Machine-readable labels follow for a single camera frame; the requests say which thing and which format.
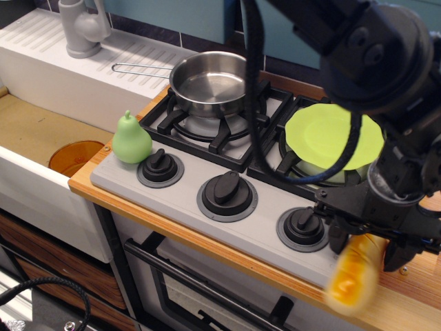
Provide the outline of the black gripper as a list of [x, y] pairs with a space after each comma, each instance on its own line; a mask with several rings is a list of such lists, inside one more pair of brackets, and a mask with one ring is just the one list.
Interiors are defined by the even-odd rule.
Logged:
[[321, 188], [314, 212], [329, 224], [329, 246], [340, 254], [350, 234], [374, 234], [390, 240], [383, 271], [395, 272], [423, 251], [440, 253], [440, 213], [413, 203], [379, 197], [367, 184]]

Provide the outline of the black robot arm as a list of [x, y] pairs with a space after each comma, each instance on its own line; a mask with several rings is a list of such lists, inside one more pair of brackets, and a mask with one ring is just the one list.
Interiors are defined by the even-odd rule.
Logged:
[[385, 132], [379, 157], [358, 185], [316, 192], [331, 224], [331, 249], [349, 234], [389, 240], [384, 270], [440, 251], [440, 213], [419, 203], [440, 190], [440, 36], [417, 14], [374, 1], [274, 1], [320, 55], [322, 86], [343, 108]]

